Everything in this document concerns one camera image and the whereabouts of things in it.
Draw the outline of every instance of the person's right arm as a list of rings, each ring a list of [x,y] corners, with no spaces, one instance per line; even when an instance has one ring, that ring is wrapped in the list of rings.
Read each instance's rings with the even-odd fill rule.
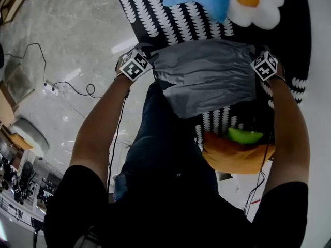
[[[282,79],[268,82],[274,97],[276,151],[264,194],[289,182],[308,184],[310,162],[308,131],[297,103]]]

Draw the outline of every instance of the black and white marker cube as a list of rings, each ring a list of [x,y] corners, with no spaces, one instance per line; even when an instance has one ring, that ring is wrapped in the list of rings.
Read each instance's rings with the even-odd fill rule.
[[[250,65],[258,76],[265,81],[277,73],[277,64],[278,60],[266,51]]]
[[[123,58],[119,70],[133,82],[152,68],[150,63],[135,49],[132,49]]]

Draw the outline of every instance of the gray garment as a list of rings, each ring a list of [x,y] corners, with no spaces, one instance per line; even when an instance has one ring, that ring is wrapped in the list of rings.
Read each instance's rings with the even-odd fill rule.
[[[173,84],[163,93],[179,118],[255,99],[254,45],[195,40],[153,53],[156,77]]]

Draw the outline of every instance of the patterned blanket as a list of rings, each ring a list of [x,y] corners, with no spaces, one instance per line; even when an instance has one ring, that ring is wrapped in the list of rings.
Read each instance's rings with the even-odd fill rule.
[[[307,0],[285,0],[279,8],[280,23],[271,30],[254,24],[240,27],[226,19],[218,23],[198,3],[164,7],[163,0],[120,0],[139,42],[164,48],[189,40],[222,38],[254,45],[267,45],[283,64],[287,83],[297,103],[301,103],[308,77],[311,30]],[[273,130],[274,103],[271,89],[257,79],[258,98],[189,119],[195,126],[197,143],[202,148],[203,131],[219,136],[228,127],[265,133],[268,141]]]

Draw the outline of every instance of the railing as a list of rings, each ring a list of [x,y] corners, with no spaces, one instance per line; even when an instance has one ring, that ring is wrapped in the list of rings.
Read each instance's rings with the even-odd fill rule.
[[[0,197],[0,208],[12,215],[16,220],[25,223],[33,228],[43,227],[43,222],[35,219],[34,217],[26,214],[26,212],[15,208],[11,203],[7,202],[4,198]]]

